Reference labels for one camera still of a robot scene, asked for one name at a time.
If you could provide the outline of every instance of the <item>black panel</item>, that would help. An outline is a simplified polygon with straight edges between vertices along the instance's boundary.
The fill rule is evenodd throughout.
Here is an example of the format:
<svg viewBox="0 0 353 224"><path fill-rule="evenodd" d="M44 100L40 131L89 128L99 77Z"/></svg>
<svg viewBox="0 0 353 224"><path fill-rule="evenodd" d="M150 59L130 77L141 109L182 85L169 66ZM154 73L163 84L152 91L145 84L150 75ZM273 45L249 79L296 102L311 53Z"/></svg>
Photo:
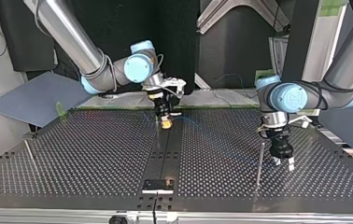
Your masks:
<svg viewBox="0 0 353 224"><path fill-rule="evenodd" d="M33 13L22 1L0 0L0 22L15 71L55 67L53 40L36 28Z"/></svg>
<svg viewBox="0 0 353 224"><path fill-rule="evenodd" d="M199 75L213 88L254 87L257 70L272 68L273 27L250 7L228 12L201 36ZM226 74L234 74L217 81Z"/></svg>
<svg viewBox="0 0 353 224"><path fill-rule="evenodd" d="M293 11L282 80L302 80L311 36L317 19L319 0L296 1Z"/></svg>

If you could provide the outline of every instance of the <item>green tape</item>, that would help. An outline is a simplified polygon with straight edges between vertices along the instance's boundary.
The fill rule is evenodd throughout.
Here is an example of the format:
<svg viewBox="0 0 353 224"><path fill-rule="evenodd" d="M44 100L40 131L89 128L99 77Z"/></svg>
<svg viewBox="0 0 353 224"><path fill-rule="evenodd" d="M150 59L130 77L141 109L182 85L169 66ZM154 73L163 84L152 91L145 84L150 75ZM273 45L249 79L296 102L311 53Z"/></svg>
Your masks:
<svg viewBox="0 0 353 224"><path fill-rule="evenodd" d="M255 85L256 82L258 81L259 78L263 78L263 77L271 77L275 75L275 71L273 69L268 69L268 70L258 70L256 71L256 75L255 75Z"/></svg>
<svg viewBox="0 0 353 224"><path fill-rule="evenodd" d="M346 0L323 0L321 10L319 12L320 17L331 17L338 16L340 8L346 3Z"/></svg>
<svg viewBox="0 0 353 224"><path fill-rule="evenodd" d="M64 118L68 113L64 110L63 105L61 104L61 102L57 102L57 112L58 112L58 116L60 118Z"/></svg>

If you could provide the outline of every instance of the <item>metal plate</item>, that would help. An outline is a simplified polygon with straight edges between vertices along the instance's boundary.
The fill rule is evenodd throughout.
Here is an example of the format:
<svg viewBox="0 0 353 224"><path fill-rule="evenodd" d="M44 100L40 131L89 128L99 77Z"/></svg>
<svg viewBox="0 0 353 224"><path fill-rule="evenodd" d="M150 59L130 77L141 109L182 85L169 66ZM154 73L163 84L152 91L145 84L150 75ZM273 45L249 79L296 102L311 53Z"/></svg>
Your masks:
<svg viewBox="0 0 353 224"><path fill-rule="evenodd" d="M0 159L0 207L151 210L145 179L173 179L155 209L353 214L353 159L314 128L293 128L296 170L259 146L255 109L185 110L156 132L151 111L74 111Z"/></svg>
<svg viewBox="0 0 353 224"><path fill-rule="evenodd" d="M314 128L292 128L294 172L286 161L275 166L265 150L257 189L260 112L187 110L184 116L176 210L353 212L353 159Z"/></svg>
<svg viewBox="0 0 353 224"><path fill-rule="evenodd" d="M0 197L32 198L16 200L23 207L43 197L64 198L66 206L71 206L70 198L106 199L109 205L114 202L110 198L134 199L156 137L151 115L106 110L69 114L30 142L34 160L25 148L2 157Z"/></svg>

